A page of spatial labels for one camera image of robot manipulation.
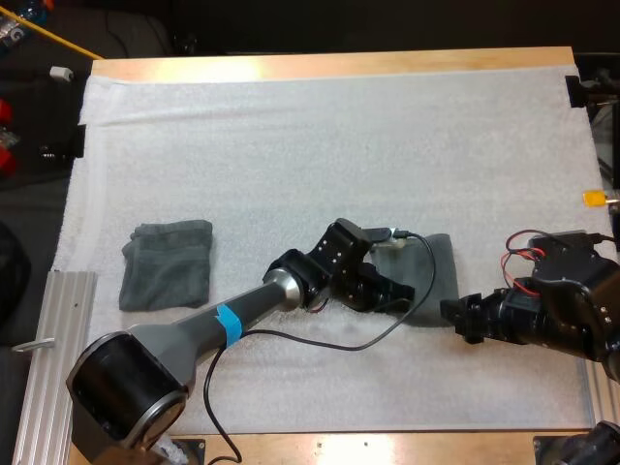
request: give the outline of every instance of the gray cloth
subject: gray cloth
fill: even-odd
[[[197,308],[207,303],[212,231],[204,220],[138,226],[123,247],[127,264],[120,309]]]
[[[443,299],[458,298],[452,243],[448,234],[433,234],[426,239],[437,264],[435,283],[428,298],[411,317],[405,320],[405,323],[426,327],[450,326],[450,323],[441,317],[439,302]],[[416,289],[414,304],[426,294],[433,264],[426,247],[419,240],[408,239],[407,244],[399,249],[392,247],[373,249],[371,257],[381,274],[397,283],[407,284]]]

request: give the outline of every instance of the white towel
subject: white towel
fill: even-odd
[[[121,247],[140,223],[213,223],[212,303],[261,282],[289,248],[308,251],[337,217],[449,233],[459,290],[504,285],[517,230],[609,233],[583,190],[601,185],[574,67],[216,84],[92,77],[55,266],[99,273],[89,340],[195,310],[118,310]],[[602,248],[613,257],[611,247]],[[517,275],[526,263],[511,263]],[[393,322],[338,305],[261,327],[343,344]],[[452,329],[400,327],[342,354],[266,336],[222,358],[212,405],[229,431],[580,428],[592,424],[583,364]],[[197,388],[171,433],[214,432]]]

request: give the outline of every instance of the wooden board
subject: wooden board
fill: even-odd
[[[265,79],[498,70],[573,65],[567,46],[437,51],[98,60],[92,74],[140,82]]]
[[[232,438],[248,465],[534,465],[534,436],[576,433],[242,434]],[[231,455],[217,436],[193,437],[206,440],[206,461]],[[71,464],[87,463],[73,448]]]
[[[102,60],[93,63],[92,74],[142,82],[234,82],[573,64],[572,50],[557,46]],[[233,439],[247,464],[533,465],[534,436],[576,433],[578,431],[247,434],[233,436]],[[206,440],[207,460],[231,453],[218,436],[201,437]],[[86,463],[73,447],[70,464]]]

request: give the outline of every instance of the black cable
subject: black cable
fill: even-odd
[[[615,239],[615,238],[610,237],[610,236],[608,236],[608,235],[601,235],[601,240],[608,240],[609,242],[613,242],[613,243],[615,243],[615,242],[616,242],[616,239]]]
[[[426,293],[424,294],[424,296],[422,297],[422,299],[416,305],[413,305],[409,310],[407,310],[407,312],[405,312],[398,320],[396,320],[396,322],[394,324],[389,326],[384,332],[379,334],[374,339],[370,340],[369,342],[367,342],[365,344],[361,344],[359,346],[341,346],[341,345],[338,345],[338,344],[331,344],[331,343],[328,343],[328,342],[313,341],[311,339],[304,339],[302,337],[297,337],[297,336],[293,336],[291,334],[287,334],[286,332],[274,331],[274,330],[271,330],[271,329],[251,329],[249,331],[243,332],[241,334],[240,338],[251,336],[253,334],[268,334],[268,335],[271,335],[271,336],[278,336],[278,337],[282,337],[284,339],[289,339],[291,341],[295,341],[295,342],[298,342],[300,344],[307,344],[307,345],[310,345],[310,346],[325,347],[327,349],[333,349],[333,350],[336,350],[336,351],[345,351],[345,352],[359,352],[359,351],[363,351],[365,349],[368,349],[371,346],[374,346],[379,341],[384,339],[388,334],[390,334],[392,331],[394,331],[412,313],[414,313],[416,310],[418,310],[421,307],[421,305],[428,299],[428,296],[430,295],[431,291],[433,290],[433,286],[435,285],[435,277],[437,275],[437,261],[435,260],[435,254],[433,254],[433,250],[432,250],[430,244],[428,243],[428,241],[424,237],[422,237],[421,235],[416,234],[414,232],[408,232],[408,236],[415,237],[416,239],[420,240],[422,242],[422,244],[424,244],[424,247],[426,248],[426,251],[428,252],[428,257],[430,258],[431,262],[433,263],[433,271],[431,273],[430,283],[429,283],[428,289],[427,289]],[[390,307],[390,306],[395,305],[397,303],[403,303],[403,302],[408,302],[408,300],[404,299],[404,298],[400,298],[400,299],[397,299],[397,300],[395,300],[393,302],[390,302],[387,305],[382,305],[380,307],[377,307],[377,308],[374,309],[374,311],[377,311],[377,310],[385,308],[385,307]],[[228,433],[224,430],[224,428],[222,427],[222,425],[220,424],[218,419],[215,417],[215,414],[213,413],[213,410],[211,409],[211,403],[209,401],[209,387],[211,386],[211,378],[213,377],[213,371],[215,370],[215,365],[217,364],[218,360],[220,359],[220,357],[222,356],[222,353],[225,350],[226,350],[226,347],[224,347],[224,346],[221,347],[218,350],[218,352],[215,355],[215,357],[213,358],[213,360],[211,360],[211,364],[209,365],[209,368],[208,368],[208,370],[206,372],[206,377],[204,378],[204,386],[203,386],[203,389],[202,389],[202,400],[204,401],[204,408],[206,409],[206,413],[208,414],[208,416],[211,419],[211,421],[213,421],[213,424],[215,425],[215,428],[217,429],[218,433],[220,433],[220,436],[222,436],[222,439],[224,439],[224,441],[226,441],[226,444],[228,444],[229,447],[231,448],[231,450],[234,453],[235,457],[221,455],[219,457],[213,458],[211,461],[209,461],[207,463],[207,465],[213,465],[214,463],[217,463],[217,462],[220,462],[220,461],[223,461],[223,460],[229,460],[230,462],[233,462],[233,463],[241,463],[241,461],[243,460],[243,457],[242,457],[241,452],[239,451],[238,447],[234,444],[234,442],[231,439],[231,437],[228,435]]]
[[[545,232],[545,231],[540,231],[540,230],[521,230],[521,231],[517,231],[514,234],[511,234],[508,239],[506,239],[506,250],[508,250],[511,253],[516,253],[516,252],[523,252],[523,251],[528,251],[530,250],[529,247],[525,247],[522,249],[512,249],[511,248],[511,242],[512,240],[517,237],[518,235],[522,235],[522,234],[526,234],[526,233],[534,233],[534,234],[540,234],[543,235],[545,237],[548,237],[549,239],[557,242],[558,244],[563,245],[564,247],[572,247],[571,244],[569,244],[568,242],[565,242],[564,240],[560,239],[559,237],[556,237],[553,234],[550,234],[549,232]]]
[[[118,34],[113,32],[109,28],[109,11],[108,10],[104,12],[104,21],[106,22],[106,31],[108,31],[108,34],[110,34],[118,42],[120,47],[123,49],[123,53],[125,53],[125,58],[129,58],[129,50],[127,49],[127,46],[125,45],[125,43],[123,42],[123,40],[120,38]]]

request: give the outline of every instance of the metal plate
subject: metal plate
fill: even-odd
[[[607,377],[600,363],[586,360],[585,369],[594,423],[602,420],[620,422],[620,385]]]
[[[37,341],[53,338],[54,346],[37,349],[32,356],[14,465],[57,465],[67,460],[71,398],[65,380],[86,343],[95,284],[93,272],[47,275]]]

